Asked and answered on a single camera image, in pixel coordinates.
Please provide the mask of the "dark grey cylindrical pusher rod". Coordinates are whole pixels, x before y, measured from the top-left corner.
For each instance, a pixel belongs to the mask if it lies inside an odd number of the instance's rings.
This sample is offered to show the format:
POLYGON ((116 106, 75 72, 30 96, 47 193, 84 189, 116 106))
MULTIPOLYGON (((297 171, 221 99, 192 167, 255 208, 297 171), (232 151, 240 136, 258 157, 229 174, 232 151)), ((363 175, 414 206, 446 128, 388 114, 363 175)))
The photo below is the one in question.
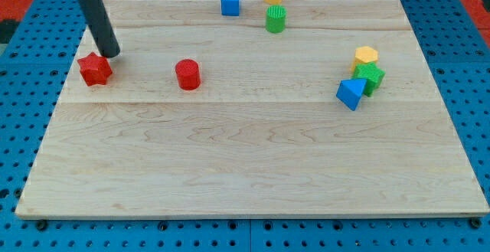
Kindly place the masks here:
POLYGON ((120 53, 103 0, 77 0, 101 56, 112 58, 120 53))

